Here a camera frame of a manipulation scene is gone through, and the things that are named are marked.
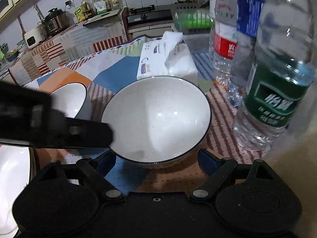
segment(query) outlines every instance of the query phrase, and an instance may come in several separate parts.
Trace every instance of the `dish rack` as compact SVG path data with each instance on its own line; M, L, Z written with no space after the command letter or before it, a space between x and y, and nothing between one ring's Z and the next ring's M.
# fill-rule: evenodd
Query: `dish rack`
M184 35L210 33L214 25L209 10L199 8L197 3L173 4L171 13L175 28Z

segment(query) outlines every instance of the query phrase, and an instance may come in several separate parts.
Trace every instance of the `rice cooker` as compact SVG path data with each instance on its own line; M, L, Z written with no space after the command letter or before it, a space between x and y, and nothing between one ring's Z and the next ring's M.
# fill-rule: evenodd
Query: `rice cooker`
M24 39L29 49L38 46L46 39L46 37L46 27L43 24L38 25L24 34Z
M55 36L68 27L65 12L61 9L53 8L48 11L44 19L44 24L49 36Z

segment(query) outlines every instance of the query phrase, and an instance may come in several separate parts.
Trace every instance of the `power outlet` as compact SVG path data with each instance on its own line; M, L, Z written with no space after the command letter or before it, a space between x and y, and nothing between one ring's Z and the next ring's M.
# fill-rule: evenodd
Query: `power outlet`
M65 5L66 5L66 9L74 7L75 6L74 0L66 0Z

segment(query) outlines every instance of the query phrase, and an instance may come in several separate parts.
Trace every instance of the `red bottle label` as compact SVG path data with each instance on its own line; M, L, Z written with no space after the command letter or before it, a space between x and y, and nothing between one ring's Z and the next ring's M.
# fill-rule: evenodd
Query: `red bottle label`
M218 54L233 59L237 47L236 32L235 27L216 20L214 48Z
M214 41L215 51L222 55L223 57L233 59L235 54L235 50L237 47L237 43L231 42L219 36L218 34L215 35Z

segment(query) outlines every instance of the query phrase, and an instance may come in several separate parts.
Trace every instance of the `plastic water bottle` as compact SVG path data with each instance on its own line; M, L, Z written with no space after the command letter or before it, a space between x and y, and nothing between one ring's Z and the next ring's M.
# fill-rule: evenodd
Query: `plastic water bottle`
M254 62L233 126L237 142L249 151L270 147L314 80L316 4L266 0L262 8Z
M238 0L238 46L228 83L228 101L234 107L241 104L244 89L248 82L263 4L264 0Z
M226 86L237 46L237 0L216 0L215 18L214 80Z
M209 3L209 12L210 12L210 19L212 24L212 27L210 29L210 35L209 35L209 59L212 61L214 56L214 38L215 38L215 6L216 6L216 0L210 0Z

